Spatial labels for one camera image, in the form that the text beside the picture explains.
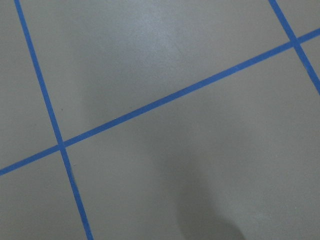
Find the brown paper table cover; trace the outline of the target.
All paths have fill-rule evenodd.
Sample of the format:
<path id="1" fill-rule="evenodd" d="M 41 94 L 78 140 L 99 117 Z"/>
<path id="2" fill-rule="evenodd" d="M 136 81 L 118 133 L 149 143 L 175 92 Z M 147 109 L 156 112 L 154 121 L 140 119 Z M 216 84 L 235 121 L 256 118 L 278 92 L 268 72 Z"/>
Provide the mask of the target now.
<path id="1" fill-rule="evenodd" d="M 317 0 L 3 0 L 3 240 L 317 240 Z"/>

